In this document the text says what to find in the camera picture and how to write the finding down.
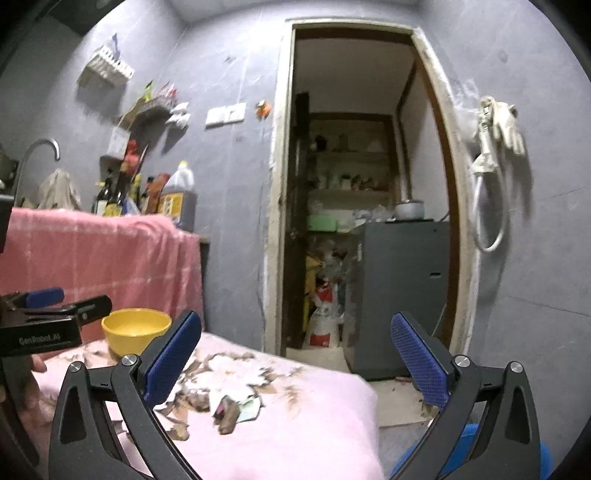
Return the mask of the left hand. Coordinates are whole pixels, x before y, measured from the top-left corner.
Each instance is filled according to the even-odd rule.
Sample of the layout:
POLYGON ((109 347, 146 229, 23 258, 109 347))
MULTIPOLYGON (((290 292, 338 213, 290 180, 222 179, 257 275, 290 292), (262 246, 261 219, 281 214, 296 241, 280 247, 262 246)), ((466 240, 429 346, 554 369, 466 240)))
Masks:
POLYGON ((1 359, 1 416, 15 449, 32 466, 39 464, 39 454, 29 436, 40 389, 34 373, 47 371, 38 354, 1 359))

